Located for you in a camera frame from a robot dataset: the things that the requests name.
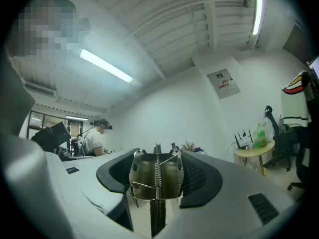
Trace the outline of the grey wall panel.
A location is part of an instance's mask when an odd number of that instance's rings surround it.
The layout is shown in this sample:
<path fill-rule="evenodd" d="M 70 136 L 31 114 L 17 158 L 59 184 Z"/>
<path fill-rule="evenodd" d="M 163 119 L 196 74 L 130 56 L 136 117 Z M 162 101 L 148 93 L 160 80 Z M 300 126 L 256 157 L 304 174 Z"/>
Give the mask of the grey wall panel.
<path fill-rule="evenodd" d="M 227 69 L 222 69 L 207 75 L 219 99 L 240 93 L 240 89 Z"/>

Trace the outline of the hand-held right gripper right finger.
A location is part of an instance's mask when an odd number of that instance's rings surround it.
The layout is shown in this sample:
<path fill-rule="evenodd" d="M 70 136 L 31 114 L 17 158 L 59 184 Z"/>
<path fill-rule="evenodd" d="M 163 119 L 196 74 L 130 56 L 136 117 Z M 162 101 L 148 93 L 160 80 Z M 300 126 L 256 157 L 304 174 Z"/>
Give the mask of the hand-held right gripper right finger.
<path fill-rule="evenodd" d="M 298 207 L 245 166 L 187 151 L 182 161 L 183 197 L 164 239 L 270 239 Z"/>

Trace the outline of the window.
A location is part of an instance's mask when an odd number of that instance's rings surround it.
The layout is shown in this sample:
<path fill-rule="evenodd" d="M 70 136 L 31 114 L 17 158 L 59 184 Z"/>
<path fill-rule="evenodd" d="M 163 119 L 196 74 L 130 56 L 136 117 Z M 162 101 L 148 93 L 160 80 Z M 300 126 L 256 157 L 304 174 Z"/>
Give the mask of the window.
<path fill-rule="evenodd" d="M 31 111 L 28 119 L 27 135 L 31 138 L 31 135 L 34 135 L 36 132 L 46 127 L 52 127 L 60 122 L 62 122 L 65 127 L 68 126 L 68 119 Z"/>

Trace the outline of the black computer monitor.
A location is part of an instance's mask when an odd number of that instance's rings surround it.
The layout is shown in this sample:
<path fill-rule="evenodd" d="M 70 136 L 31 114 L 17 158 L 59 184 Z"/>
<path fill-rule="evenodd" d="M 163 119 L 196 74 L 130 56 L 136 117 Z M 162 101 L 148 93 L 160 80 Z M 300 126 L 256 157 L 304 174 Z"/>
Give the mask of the black computer monitor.
<path fill-rule="evenodd" d="M 312 76 L 319 81 L 319 55 L 310 62 L 307 62 L 307 65 L 312 72 Z"/>

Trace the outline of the black high-back office chair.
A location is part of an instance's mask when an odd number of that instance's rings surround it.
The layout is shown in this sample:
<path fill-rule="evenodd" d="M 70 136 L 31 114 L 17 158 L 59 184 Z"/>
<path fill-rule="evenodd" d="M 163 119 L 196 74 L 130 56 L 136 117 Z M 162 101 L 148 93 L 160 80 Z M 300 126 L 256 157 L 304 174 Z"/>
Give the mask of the black high-back office chair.
<path fill-rule="evenodd" d="M 288 163 L 286 171 L 289 172 L 291 169 L 290 156 L 293 155 L 293 145 L 291 144 L 289 136 L 287 134 L 280 134 L 279 126 L 272 115 L 272 111 L 273 109 L 271 106 L 266 106 L 265 118 L 268 118 L 272 123 L 272 127 L 274 129 L 273 140 L 275 142 L 275 145 L 272 152 L 272 159 L 265 163 L 264 167 L 275 167 L 278 161 L 286 159 Z"/>

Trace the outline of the ceiling air vent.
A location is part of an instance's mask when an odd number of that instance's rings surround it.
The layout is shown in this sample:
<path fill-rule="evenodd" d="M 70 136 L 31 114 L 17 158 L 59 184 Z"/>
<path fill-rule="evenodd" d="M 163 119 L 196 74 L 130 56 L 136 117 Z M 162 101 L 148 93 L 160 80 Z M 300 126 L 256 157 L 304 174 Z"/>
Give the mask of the ceiling air vent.
<path fill-rule="evenodd" d="M 30 91 L 33 91 L 33 92 L 36 92 L 36 93 L 39 93 L 39 94 L 42 94 L 42 95 L 45 95 L 48 97 L 52 97 L 52 98 L 56 97 L 56 91 L 53 89 L 46 88 L 46 87 L 31 83 L 31 82 L 25 82 L 24 86 Z"/>

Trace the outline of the white router black antennas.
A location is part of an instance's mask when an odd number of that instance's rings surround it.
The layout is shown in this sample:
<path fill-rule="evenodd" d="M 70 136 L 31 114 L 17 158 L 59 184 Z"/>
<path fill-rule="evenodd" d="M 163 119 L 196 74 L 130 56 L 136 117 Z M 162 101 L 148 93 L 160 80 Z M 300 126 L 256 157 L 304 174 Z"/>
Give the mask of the white router black antennas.
<path fill-rule="evenodd" d="M 250 130 L 248 130 L 248 133 L 245 130 L 243 130 L 242 134 L 234 134 L 234 137 L 237 147 L 239 149 L 248 149 L 253 144 L 253 139 Z"/>

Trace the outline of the white striped garment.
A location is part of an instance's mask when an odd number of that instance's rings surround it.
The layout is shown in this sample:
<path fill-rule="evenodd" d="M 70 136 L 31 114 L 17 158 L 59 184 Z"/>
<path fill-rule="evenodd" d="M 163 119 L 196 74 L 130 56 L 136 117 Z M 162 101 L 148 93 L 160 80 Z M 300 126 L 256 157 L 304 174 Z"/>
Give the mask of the white striped garment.
<path fill-rule="evenodd" d="M 281 89 L 282 119 L 283 124 L 288 127 L 308 127 L 312 121 L 302 84 L 305 72 L 301 71 Z"/>

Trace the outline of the clear plastic bag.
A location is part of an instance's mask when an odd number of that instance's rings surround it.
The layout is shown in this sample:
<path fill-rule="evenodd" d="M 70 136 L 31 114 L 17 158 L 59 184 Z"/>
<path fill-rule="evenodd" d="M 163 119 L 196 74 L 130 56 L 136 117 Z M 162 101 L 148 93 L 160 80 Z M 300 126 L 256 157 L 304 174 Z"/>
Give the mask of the clear plastic bag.
<path fill-rule="evenodd" d="M 266 142 L 270 142 L 271 140 L 273 140 L 273 137 L 275 136 L 275 131 L 274 131 L 271 120 L 265 117 L 263 120 L 262 126 L 265 132 L 265 140 Z"/>

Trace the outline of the round wooden table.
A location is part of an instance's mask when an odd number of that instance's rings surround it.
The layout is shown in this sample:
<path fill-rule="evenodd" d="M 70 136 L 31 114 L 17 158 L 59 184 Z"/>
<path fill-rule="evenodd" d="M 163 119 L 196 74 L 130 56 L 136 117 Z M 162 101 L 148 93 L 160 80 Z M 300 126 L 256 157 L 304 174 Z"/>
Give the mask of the round wooden table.
<path fill-rule="evenodd" d="M 258 157 L 259 158 L 259 165 L 260 165 L 260 173 L 262 176 L 265 177 L 265 169 L 263 165 L 263 159 L 262 156 L 264 154 L 267 154 L 268 152 L 272 152 L 272 150 L 275 147 L 275 141 L 272 140 L 268 142 L 264 147 L 255 149 L 237 149 L 235 150 L 235 154 L 243 159 L 244 166 L 247 166 L 247 160 L 252 157 Z"/>

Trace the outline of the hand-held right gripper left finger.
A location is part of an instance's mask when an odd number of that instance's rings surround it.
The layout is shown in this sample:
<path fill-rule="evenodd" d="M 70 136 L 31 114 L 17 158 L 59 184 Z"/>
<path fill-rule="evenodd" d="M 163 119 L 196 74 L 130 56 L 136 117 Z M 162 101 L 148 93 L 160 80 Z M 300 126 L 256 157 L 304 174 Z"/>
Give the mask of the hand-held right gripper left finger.
<path fill-rule="evenodd" d="M 0 133 L 0 169 L 14 204 L 48 239 L 142 239 L 97 209 L 59 157 L 36 143 Z"/>

